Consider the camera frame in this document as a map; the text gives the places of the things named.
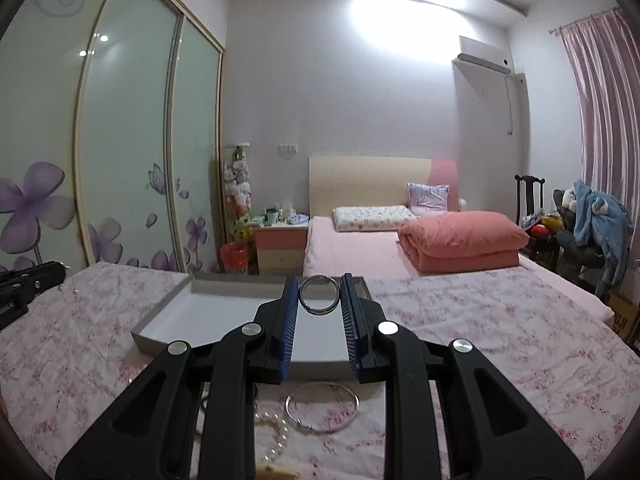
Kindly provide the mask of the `small silver ring bangle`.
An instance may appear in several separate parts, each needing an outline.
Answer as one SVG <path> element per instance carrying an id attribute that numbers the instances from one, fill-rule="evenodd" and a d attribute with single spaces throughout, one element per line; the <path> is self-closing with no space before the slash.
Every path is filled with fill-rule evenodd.
<path id="1" fill-rule="evenodd" d="M 332 313 L 340 303 L 340 284 L 335 278 L 317 274 L 304 278 L 298 288 L 298 301 L 303 309 L 314 316 Z"/>

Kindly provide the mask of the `floral pink bedspread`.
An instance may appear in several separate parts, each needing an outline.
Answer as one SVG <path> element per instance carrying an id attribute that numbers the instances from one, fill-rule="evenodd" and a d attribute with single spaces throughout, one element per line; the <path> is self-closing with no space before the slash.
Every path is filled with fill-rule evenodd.
<path id="1" fill-rule="evenodd" d="M 9 419 L 52 472 L 148 364 L 131 330 L 184 274 L 99 263 L 45 292 L 1 334 Z M 593 474 L 639 407 L 638 356 L 600 318 L 521 266 L 371 280 L 373 300 L 423 339 L 469 339 Z"/>

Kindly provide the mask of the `grey cardboard tray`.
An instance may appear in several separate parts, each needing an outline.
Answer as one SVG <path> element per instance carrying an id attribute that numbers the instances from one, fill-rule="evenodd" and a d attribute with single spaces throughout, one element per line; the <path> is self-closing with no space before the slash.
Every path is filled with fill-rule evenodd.
<path id="1" fill-rule="evenodd" d="M 192 347 L 210 344 L 253 321 L 261 304 L 282 296 L 284 285 L 283 276 L 219 274 L 191 278 L 143 315 L 131 336 L 148 356 L 157 356 L 175 340 Z M 341 309 L 318 316 L 299 304 L 288 379 L 353 377 Z"/>

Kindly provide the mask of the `red waste bin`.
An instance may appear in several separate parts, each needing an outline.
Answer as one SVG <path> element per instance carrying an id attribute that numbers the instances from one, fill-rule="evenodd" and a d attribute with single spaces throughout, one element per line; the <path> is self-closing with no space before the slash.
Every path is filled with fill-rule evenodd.
<path id="1" fill-rule="evenodd" d="M 220 261 L 224 272 L 247 274 L 250 266 L 250 248 L 243 242 L 230 242 L 220 248 Z"/>

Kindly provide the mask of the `pink beige nightstand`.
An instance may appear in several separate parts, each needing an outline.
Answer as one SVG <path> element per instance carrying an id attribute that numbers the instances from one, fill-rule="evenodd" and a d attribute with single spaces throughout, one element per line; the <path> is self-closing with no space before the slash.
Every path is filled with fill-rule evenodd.
<path id="1" fill-rule="evenodd" d="M 254 229 L 260 275 L 303 274 L 308 224 L 274 224 Z"/>

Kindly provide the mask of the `folded coral pink quilt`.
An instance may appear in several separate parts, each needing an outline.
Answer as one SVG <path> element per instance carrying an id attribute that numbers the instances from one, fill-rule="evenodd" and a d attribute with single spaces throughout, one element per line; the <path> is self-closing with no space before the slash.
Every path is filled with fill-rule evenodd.
<path id="1" fill-rule="evenodd" d="M 518 266 L 529 236 L 504 214 L 445 212 L 405 224 L 397 232 L 401 248 L 423 274 L 489 271 Z"/>

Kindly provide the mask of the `white mug on nightstand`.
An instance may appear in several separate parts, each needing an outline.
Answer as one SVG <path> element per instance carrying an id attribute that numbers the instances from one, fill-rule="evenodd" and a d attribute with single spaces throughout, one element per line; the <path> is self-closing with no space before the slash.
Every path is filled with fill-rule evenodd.
<path id="1" fill-rule="evenodd" d="M 265 211 L 265 218 L 268 226 L 272 226 L 278 222 L 279 214 L 280 211 L 278 208 L 269 208 Z"/>

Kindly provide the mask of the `sliding wardrobe with flowers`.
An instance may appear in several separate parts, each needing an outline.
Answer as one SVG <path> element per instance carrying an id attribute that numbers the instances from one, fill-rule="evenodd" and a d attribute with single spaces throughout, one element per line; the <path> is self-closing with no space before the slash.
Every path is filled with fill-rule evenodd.
<path id="1" fill-rule="evenodd" d="M 213 270 L 224 0 L 16 0 L 1 267 Z"/>

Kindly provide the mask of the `stack of plush toys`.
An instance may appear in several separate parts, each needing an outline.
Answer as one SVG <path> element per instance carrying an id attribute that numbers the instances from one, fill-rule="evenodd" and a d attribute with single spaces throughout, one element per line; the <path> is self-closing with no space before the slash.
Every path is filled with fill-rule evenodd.
<path id="1" fill-rule="evenodd" d="M 244 240 L 252 212 L 249 148 L 248 143 L 237 143 L 228 145 L 224 150 L 224 218 L 232 242 Z"/>

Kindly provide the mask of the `blue plush garment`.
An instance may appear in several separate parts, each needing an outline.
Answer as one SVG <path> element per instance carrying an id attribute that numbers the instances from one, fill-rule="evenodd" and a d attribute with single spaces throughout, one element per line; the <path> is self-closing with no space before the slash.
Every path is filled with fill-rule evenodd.
<path id="1" fill-rule="evenodd" d="M 634 234 L 626 207 L 613 195 L 593 190 L 583 180 L 573 184 L 576 198 L 574 239 L 585 246 L 593 238 L 601 249 L 604 266 L 597 284 L 601 295 L 622 281 Z"/>

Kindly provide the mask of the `small purple white pillow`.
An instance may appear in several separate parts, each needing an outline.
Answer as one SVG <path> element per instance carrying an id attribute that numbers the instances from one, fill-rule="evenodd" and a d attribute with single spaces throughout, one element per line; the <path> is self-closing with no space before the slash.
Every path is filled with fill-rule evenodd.
<path id="1" fill-rule="evenodd" d="M 448 211 L 449 186 L 408 183 L 409 209 L 418 217 L 436 216 Z"/>

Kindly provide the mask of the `floral white pillow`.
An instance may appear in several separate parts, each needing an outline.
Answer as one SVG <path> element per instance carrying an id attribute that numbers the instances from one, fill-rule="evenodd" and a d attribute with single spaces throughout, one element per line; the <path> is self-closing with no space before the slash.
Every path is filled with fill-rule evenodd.
<path id="1" fill-rule="evenodd" d="M 418 217 L 406 206 L 336 207 L 333 209 L 337 232 L 398 231 Z"/>

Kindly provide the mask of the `dark wooden chair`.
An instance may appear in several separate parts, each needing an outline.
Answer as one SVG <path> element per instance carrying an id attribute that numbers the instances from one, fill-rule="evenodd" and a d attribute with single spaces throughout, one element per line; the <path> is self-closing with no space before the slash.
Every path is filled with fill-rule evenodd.
<path id="1" fill-rule="evenodd" d="M 516 182 L 516 221 L 529 231 L 544 216 L 544 178 L 514 176 Z"/>

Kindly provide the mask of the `beige and pink headboard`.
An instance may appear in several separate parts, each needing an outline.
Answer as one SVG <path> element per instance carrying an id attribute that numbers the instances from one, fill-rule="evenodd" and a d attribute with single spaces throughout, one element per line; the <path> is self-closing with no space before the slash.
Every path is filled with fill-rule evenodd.
<path id="1" fill-rule="evenodd" d="M 309 212 L 313 217 L 329 217 L 336 207 L 408 205 L 410 183 L 447 185 L 448 208 L 459 208 L 453 160 L 316 156 L 309 159 Z"/>

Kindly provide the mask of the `pink curtain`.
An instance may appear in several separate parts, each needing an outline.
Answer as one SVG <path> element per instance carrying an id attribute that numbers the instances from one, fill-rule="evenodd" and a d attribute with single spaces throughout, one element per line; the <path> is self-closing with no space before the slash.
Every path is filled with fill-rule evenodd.
<path id="1" fill-rule="evenodd" d="M 620 8 L 553 31 L 570 63 L 582 129 L 582 180 L 615 196 L 639 229 L 639 38 Z"/>

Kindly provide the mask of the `white wall air conditioner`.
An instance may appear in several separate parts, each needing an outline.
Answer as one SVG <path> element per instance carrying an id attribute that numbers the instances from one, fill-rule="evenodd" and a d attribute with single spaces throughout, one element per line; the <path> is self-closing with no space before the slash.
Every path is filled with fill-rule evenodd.
<path id="1" fill-rule="evenodd" d="M 459 51 L 452 59 L 454 63 L 468 63 L 503 75 L 512 73 L 509 55 L 503 50 L 468 37 L 459 37 Z"/>

